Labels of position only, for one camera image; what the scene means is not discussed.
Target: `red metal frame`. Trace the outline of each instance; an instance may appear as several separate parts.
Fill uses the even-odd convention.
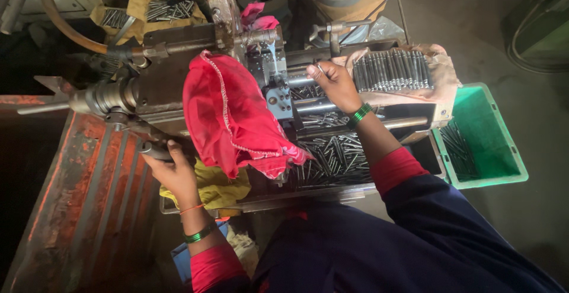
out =
[[[0,104],[51,98],[0,96]],[[3,291],[69,292],[150,265],[158,185],[138,142],[97,117],[69,113]]]

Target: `rag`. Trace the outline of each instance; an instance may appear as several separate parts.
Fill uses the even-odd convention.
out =
[[[206,166],[230,178],[250,164],[275,179],[313,158],[292,144],[251,73],[235,58],[203,50],[189,64],[182,92],[189,136]]]
[[[235,180],[227,178],[225,173],[217,166],[206,167],[199,158],[196,158],[194,172],[197,180],[197,191],[206,209],[218,209],[235,204],[249,194],[251,185],[245,168],[239,169],[239,176]],[[164,185],[160,186],[160,196],[170,198],[178,209],[176,197]]]

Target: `navy blue clothing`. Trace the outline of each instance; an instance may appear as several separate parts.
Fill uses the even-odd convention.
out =
[[[412,177],[383,201],[395,224],[339,203],[304,208],[307,220],[275,232],[250,285],[211,291],[564,292],[438,177]]]

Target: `green plastic crate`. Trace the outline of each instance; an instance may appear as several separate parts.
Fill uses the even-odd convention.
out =
[[[486,84],[473,83],[459,88],[452,115],[470,147],[480,175],[477,180],[459,180],[443,138],[439,130],[434,129],[433,137],[443,158],[447,177],[454,187],[467,189],[528,180],[528,172],[518,148]]]

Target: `green bangle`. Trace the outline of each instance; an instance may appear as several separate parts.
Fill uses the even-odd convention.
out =
[[[348,121],[348,123],[346,124],[346,126],[349,129],[354,129],[356,128],[356,125],[359,121],[361,121],[361,119],[364,118],[364,116],[372,110],[372,107],[368,104],[365,103],[362,107],[360,107],[357,112],[354,114],[354,116],[352,116],[352,118]]]
[[[185,233],[182,233],[182,235],[186,239],[187,244],[192,244],[201,239],[204,239],[206,236],[210,235],[211,232],[215,229],[217,229],[217,223],[216,221],[213,221],[208,226],[204,227],[203,230],[195,233],[194,235],[186,235]]]

